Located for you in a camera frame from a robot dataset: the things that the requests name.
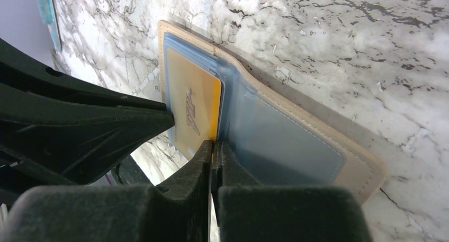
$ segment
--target marble table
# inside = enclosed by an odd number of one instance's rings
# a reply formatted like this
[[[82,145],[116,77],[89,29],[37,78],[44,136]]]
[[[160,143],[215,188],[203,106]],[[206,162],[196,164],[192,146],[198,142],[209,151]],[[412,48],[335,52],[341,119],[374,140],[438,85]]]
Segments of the marble table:
[[[449,241],[449,0],[54,1],[73,76],[160,100],[157,21],[184,25],[386,163],[375,241]],[[186,163],[164,134],[132,155],[155,184]]]

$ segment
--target beige wallet border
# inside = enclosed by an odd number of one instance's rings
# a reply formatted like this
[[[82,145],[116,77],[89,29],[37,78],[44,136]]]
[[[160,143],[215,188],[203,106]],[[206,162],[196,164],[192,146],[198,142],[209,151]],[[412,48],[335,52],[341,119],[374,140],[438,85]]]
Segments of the beige wallet border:
[[[283,96],[255,79],[246,68],[233,56],[205,40],[187,32],[167,21],[158,22],[159,59],[164,61],[164,34],[170,32],[204,51],[225,59],[233,64],[252,87],[256,88],[272,106],[294,118],[297,123],[321,136],[328,144],[338,149],[346,158],[346,163],[334,181],[335,186],[348,189],[359,203],[366,202],[387,179],[387,167],[384,162],[373,156],[366,149],[356,144],[343,134],[328,126],[304,109],[298,107]],[[165,101],[164,63],[159,63],[159,84],[162,100]]]

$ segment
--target card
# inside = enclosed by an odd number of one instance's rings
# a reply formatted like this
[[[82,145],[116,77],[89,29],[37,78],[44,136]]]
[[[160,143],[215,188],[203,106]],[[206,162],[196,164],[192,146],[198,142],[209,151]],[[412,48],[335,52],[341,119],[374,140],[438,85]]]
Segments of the card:
[[[175,119],[171,140],[190,160],[204,140],[217,139],[221,82],[170,48],[165,59],[170,110]]]

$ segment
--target marble countertop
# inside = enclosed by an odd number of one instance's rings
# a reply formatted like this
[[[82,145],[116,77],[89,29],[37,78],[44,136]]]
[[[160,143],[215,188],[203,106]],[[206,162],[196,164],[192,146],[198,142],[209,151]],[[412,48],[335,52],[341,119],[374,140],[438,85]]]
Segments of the marble countertop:
[[[54,1],[73,76],[160,101],[157,21],[184,25],[386,163],[375,241],[449,241],[449,0]],[[186,163],[164,134],[133,157],[155,184]]]

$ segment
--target screw hole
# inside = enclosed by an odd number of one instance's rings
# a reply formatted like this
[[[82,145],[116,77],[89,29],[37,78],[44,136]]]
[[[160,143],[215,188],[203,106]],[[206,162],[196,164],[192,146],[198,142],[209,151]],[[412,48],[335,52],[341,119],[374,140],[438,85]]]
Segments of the screw hole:
[[[159,189],[159,191],[166,193],[170,190],[170,188],[166,187],[166,186],[157,186],[157,189]]]
[[[55,70],[53,70],[53,68],[51,68],[51,67],[45,68],[45,71],[46,71],[49,75],[55,76],[55,77],[61,77],[62,75],[64,75],[64,74],[61,73],[60,71],[55,71]]]

